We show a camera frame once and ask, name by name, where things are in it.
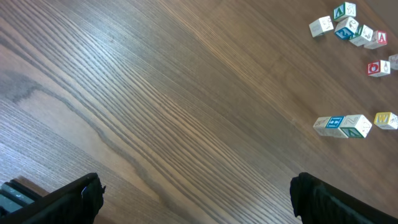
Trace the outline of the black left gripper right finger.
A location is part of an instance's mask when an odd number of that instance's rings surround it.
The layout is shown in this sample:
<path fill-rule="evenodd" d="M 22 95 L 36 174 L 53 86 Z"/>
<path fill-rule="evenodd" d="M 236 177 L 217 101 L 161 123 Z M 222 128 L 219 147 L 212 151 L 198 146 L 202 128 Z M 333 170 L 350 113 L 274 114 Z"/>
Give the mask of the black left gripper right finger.
<path fill-rule="evenodd" d="M 301 172 L 290 181 L 290 200 L 302 223 L 393 223 L 392 217 L 315 176 Z"/>

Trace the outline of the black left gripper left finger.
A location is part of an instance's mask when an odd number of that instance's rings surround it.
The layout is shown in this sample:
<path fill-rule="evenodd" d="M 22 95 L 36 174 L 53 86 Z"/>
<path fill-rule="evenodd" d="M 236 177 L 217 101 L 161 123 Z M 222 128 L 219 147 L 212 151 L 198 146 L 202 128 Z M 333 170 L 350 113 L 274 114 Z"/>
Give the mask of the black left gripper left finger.
<path fill-rule="evenodd" d="M 104 204 L 105 189 L 92 172 L 8 214 L 1 223 L 93 224 Z"/>

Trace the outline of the blue top block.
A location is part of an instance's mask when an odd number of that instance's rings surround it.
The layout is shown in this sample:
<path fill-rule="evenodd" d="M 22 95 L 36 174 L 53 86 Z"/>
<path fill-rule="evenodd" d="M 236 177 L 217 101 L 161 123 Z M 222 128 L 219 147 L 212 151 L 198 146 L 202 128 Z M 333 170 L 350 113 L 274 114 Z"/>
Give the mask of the blue top block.
<path fill-rule="evenodd" d="M 326 135 L 334 138 L 348 138 L 345 132 L 340 128 L 344 118 L 344 116 L 331 116 L 325 126 Z"/>

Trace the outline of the white block teal side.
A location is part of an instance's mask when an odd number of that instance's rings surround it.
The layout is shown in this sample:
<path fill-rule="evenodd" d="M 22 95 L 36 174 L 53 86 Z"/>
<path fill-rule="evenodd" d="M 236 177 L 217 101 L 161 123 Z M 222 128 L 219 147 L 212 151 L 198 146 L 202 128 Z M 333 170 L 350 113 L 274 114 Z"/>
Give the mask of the white block teal side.
<path fill-rule="evenodd" d="M 340 129 L 349 138 L 366 138 L 372 128 L 370 122 L 363 114 L 347 115 L 340 124 Z"/>

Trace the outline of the red letter M block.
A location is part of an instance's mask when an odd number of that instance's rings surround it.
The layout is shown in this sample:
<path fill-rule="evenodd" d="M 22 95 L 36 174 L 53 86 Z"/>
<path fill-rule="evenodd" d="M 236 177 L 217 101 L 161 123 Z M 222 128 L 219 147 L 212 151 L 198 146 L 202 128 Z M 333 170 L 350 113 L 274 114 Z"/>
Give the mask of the red letter M block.
<path fill-rule="evenodd" d="M 389 56 L 389 62 L 393 70 L 398 70 L 398 54 Z"/>

